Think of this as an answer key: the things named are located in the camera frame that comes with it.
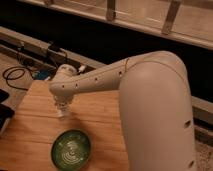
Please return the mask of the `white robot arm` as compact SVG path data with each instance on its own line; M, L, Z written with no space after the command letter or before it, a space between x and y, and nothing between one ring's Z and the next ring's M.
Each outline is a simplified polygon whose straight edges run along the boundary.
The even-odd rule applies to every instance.
M197 171L187 69L176 54L145 53L81 75L63 64L49 90L61 115L76 94L119 93L129 171Z

